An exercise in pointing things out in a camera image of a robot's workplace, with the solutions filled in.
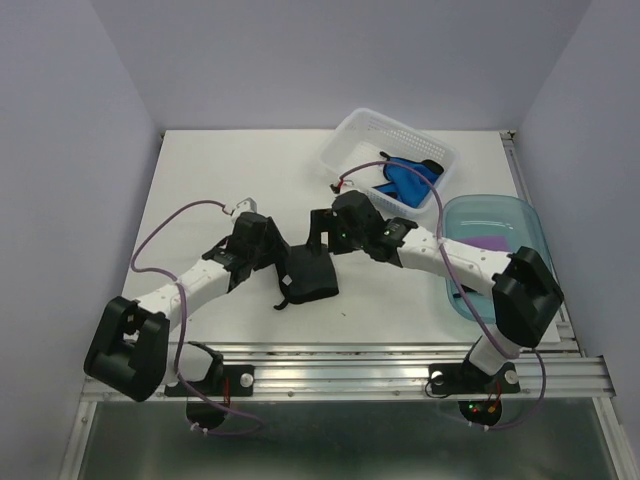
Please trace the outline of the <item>blue towel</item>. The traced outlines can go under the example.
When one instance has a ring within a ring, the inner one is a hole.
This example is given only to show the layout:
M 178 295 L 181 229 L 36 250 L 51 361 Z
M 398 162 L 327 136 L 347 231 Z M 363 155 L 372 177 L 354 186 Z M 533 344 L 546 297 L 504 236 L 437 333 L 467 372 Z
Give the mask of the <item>blue towel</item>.
M 386 162 L 383 167 L 386 182 L 374 189 L 414 209 L 422 204 L 431 191 L 429 184 L 417 173 L 434 185 L 445 171 L 439 163 L 430 159 L 416 162 L 390 156 L 384 151 L 380 151 L 380 156 Z

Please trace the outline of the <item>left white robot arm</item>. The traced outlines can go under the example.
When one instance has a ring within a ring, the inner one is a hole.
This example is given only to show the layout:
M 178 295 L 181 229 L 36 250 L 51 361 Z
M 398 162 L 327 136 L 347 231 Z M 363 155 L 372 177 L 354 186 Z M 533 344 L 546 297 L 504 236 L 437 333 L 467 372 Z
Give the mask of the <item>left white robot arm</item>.
M 274 220 L 243 212 L 231 234 L 189 270 L 133 300 L 117 296 L 105 306 L 83 370 L 128 398 L 141 402 L 162 384 L 176 355 L 169 335 L 194 313 L 289 253 Z

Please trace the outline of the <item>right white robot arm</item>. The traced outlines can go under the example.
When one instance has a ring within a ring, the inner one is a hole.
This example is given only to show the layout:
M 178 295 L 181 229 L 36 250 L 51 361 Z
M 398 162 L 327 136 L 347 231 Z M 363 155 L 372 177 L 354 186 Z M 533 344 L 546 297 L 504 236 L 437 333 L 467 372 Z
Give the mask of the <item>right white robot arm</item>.
M 381 263 L 447 278 L 461 295 L 474 291 L 491 299 L 494 324 L 480 326 L 481 337 L 452 376 L 471 391 L 491 384 L 522 349 L 535 350 L 564 301 L 536 250 L 491 251 L 447 239 L 412 220 L 384 219 L 357 191 L 311 212 L 307 245 L 312 251 L 320 249 L 323 234 L 333 254 L 362 251 Z

